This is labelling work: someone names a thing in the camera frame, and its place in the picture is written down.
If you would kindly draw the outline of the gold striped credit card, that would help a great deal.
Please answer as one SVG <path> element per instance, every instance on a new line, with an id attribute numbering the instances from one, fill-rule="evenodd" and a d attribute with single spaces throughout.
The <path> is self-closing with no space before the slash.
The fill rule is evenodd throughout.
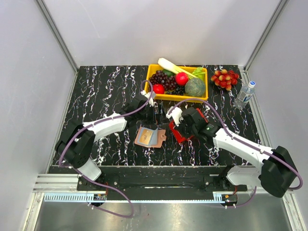
<path id="1" fill-rule="evenodd" d="M 148 145 L 151 141 L 152 135 L 153 131 L 149 129 L 143 129 L 139 137 L 139 143 Z"/>

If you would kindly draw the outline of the pink leather card holder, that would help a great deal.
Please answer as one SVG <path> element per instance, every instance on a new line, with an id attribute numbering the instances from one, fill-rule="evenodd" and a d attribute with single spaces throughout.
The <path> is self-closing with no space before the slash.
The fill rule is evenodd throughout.
<path id="1" fill-rule="evenodd" d="M 149 129 L 140 127 L 134 144 L 147 148 L 160 148 L 166 141 L 166 131 L 164 129 Z"/>

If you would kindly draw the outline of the red plastic bin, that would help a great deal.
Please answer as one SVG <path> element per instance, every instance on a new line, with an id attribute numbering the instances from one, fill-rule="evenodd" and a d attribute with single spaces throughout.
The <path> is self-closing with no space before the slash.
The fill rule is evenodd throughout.
<path id="1" fill-rule="evenodd" d="M 175 127 L 180 124 L 180 121 L 181 121 L 180 116 L 181 116 L 182 112 L 183 112 L 183 110 L 181 110 L 179 107 L 174 107 L 174 108 L 171 107 L 171 108 L 169 108 L 169 110 L 168 110 L 168 112 L 166 114 L 166 117 L 168 119 L 172 119 L 170 121 L 170 123 L 169 123 L 169 128 L 172 131 L 172 133 L 175 136 L 175 138 L 176 138 L 178 143 L 182 143 L 184 141 L 188 141 L 191 138 L 193 138 L 193 137 L 191 137 L 189 139 L 186 139 L 186 138 L 182 137 L 177 130 L 175 130 Z"/>

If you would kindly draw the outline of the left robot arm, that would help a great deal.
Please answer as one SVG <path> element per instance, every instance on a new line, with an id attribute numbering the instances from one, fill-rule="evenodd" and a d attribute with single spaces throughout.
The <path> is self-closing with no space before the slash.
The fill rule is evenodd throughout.
<path id="1" fill-rule="evenodd" d="M 71 121 L 62 132 L 55 151 L 60 155 L 59 164 L 65 160 L 69 167 L 88 178 L 88 185 L 99 190 L 104 185 L 102 171 L 90 158 L 94 143 L 113 133 L 136 126 L 138 121 L 150 120 L 154 106 L 155 92 L 142 91 L 121 110 L 91 122 Z"/>

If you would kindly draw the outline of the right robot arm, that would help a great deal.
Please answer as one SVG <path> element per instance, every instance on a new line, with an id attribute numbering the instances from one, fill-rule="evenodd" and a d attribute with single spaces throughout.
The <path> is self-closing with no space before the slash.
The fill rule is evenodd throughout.
<path id="1" fill-rule="evenodd" d="M 282 198 L 296 178 L 298 171 L 295 164 L 288 150 L 282 146 L 271 148 L 252 142 L 231 132 L 222 123 L 207 121 L 201 111 L 193 107 L 186 110 L 171 107 L 166 117 L 171 119 L 174 135 L 186 139 L 196 137 L 251 164 L 251 167 L 227 167 L 221 173 L 219 185 L 226 191 L 235 185 L 251 185 Z"/>

